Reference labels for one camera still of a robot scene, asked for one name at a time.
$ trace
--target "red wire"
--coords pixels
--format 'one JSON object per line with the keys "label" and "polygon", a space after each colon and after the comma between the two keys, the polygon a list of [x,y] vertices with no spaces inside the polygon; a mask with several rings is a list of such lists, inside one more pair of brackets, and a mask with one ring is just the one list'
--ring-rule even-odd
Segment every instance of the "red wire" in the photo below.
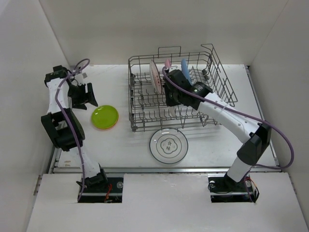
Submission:
{"label": "red wire", "polygon": [[106,195],[105,195],[105,200],[104,200],[104,202],[109,198],[109,194],[110,194],[111,190],[112,190],[112,184],[109,184],[109,185],[108,185],[108,192],[107,192]]}

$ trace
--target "plate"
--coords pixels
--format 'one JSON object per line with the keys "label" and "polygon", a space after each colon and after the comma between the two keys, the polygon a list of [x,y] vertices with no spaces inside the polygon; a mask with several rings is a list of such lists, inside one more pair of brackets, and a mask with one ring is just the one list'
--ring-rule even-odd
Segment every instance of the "plate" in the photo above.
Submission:
{"label": "plate", "polygon": [[187,154],[188,141],[179,130],[165,128],[153,134],[149,147],[158,161],[173,164],[181,161]]}
{"label": "plate", "polygon": [[96,128],[105,130],[113,127],[119,118],[118,111],[111,105],[99,106],[91,115],[91,122]]}
{"label": "plate", "polygon": [[158,94],[162,94],[162,85],[158,68],[153,60],[150,61],[150,79]]}

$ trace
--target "white plate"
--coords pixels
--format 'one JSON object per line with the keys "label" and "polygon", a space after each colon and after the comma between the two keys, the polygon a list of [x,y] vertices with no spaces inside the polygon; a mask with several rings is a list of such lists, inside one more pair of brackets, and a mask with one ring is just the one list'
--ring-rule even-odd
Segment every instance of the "white plate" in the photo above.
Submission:
{"label": "white plate", "polygon": [[158,68],[153,60],[150,61],[150,79],[158,94],[162,94],[162,85]]}
{"label": "white plate", "polygon": [[185,157],[188,151],[188,141],[179,130],[165,128],[153,134],[149,147],[152,155],[158,161],[172,164]]}

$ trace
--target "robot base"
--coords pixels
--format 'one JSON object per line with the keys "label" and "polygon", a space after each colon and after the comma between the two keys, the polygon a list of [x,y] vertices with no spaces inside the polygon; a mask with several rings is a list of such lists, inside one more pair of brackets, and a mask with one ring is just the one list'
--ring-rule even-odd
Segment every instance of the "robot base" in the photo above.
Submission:
{"label": "robot base", "polygon": [[124,186],[123,175],[107,175],[107,178],[108,183],[97,184],[91,188],[85,188],[78,203],[121,203]]}
{"label": "robot base", "polygon": [[[240,181],[231,189],[225,183],[224,174],[209,174],[208,189],[211,192],[212,203],[227,203],[227,202],[251,202],[245,183]],[[250,181],[246,181],[250,196],[253,202],[256,200],[254,189]]]}

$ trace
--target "wire dish rack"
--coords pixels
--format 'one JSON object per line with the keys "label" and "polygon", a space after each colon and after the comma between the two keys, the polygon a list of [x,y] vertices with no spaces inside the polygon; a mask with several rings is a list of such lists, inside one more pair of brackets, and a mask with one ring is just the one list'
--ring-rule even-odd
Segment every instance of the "wire dish rack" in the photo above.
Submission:
{"label": "wire dish rack", "polygon": [[179,65],[186,59],[192,83],[203,82],[231,106],[235,106],[237,97],[223,69],[221,61],[212,44],[202,44],[203,51],[182,52],[181,46],[159,47],[157,54],[133,56],[128,60],[129,77],[129,120],[133,132],[152,131],[162,128],[186,128],[217,125],[217,121],[191,107],[175,106],[172,116],[165,104],[165,93],[157,94],[152,86],[149,64],[153,59],[160,71],[164,84],[162,67],[166,59],[172,65]]}

